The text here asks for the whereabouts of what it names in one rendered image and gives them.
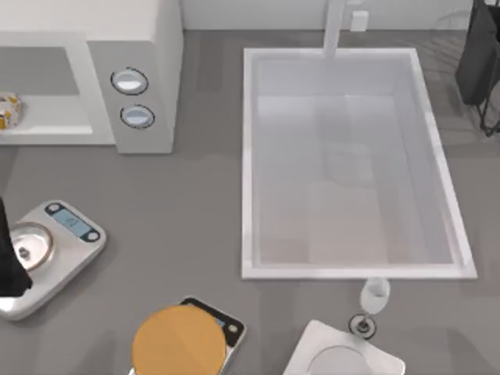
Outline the white sink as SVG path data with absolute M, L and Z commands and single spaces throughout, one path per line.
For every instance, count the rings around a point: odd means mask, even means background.
M 243 278 L 477 277 L 414 48 L 246 48 L 243 68 Z

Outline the microwave knob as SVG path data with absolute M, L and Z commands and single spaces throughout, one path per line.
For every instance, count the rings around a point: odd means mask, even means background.
M 146 129 L 155 122 L 155 114 L 144 105 L 130 105 L 120 110 L 121 121 L 133 129 Z
M 140 95 L 148 88 L 148 78 L 132 67 L 113 72 L 110 81 L 112 86 L 124 95 Z

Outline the clear wine glass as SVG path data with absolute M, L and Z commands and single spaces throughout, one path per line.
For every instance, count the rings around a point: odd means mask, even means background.
M 388 304 L 391 285 L 383 277 L 371 277 L 362 287 L 359 304 L 362 312 L 356 313 L 348 321 L 348 329 L 364 340 L 371 339 L 377 332 L 374 319 Z

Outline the orange-topped kitchen scale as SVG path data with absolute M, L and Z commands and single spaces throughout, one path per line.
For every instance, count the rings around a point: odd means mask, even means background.
M 143 320 L 127 375 L 227 375 L 245 334 L 240 319 L 186 296 Z

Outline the tall white tap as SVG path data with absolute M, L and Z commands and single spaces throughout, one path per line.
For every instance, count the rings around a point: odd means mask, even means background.
M 323 55 L 326 59 L 332 59 L 335 56 L 346 7 L 363 2 L 364 0 L 327 0 L 323 35 Z

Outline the white square plate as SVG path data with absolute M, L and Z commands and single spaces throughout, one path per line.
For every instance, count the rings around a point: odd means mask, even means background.
M 368 341 L 310 320 L 282 375 L 405 375 L 406 365 Z

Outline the pale microwave oven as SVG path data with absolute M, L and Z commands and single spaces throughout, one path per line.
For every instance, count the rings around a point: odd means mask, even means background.
M 0 146 L 113 145 L 122 154 L 173 151 L 184 47 L 180 0 L 0 0 L 0 92 L 23 101 Z M 111 84 L 127 67 L 140 95 Z M 155 114 L 133 129 L 120 110 Z

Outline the silver kitchen scale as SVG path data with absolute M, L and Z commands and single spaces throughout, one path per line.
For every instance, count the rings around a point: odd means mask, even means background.
M 16 257 L 33 281 L 21 297 L 0 298 L 0 317 L 19 321 L 58 294 L 106 245 L 106 232 L 62 200 L 43 202 L 9 225 Z

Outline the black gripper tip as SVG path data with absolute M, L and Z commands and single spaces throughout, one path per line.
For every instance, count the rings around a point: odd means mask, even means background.
M 33 281 L 16 256 L 0 196 L 0 298 L 20 298 L 32 285 Z

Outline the white and yellow box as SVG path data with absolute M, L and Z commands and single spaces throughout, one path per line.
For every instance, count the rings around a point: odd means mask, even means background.
M 21 117 L 23 101 L 12 92 L 0 92 L 0 131 L 15 128 Z

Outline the black rack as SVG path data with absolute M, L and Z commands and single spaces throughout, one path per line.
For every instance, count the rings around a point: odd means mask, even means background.
M 500 134 L 500 119 L 486 124 L 491 94 L 500 84 L 500 0 L 473 0 L 455 80 L 463 104 L 477 110 L 484 134 Z

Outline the white wall socket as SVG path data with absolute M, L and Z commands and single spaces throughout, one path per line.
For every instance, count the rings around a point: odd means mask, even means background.
M 368 28 L 369 12 L 365 10 L 357 10 L 352 13 L 350 31 L 364 32 Z

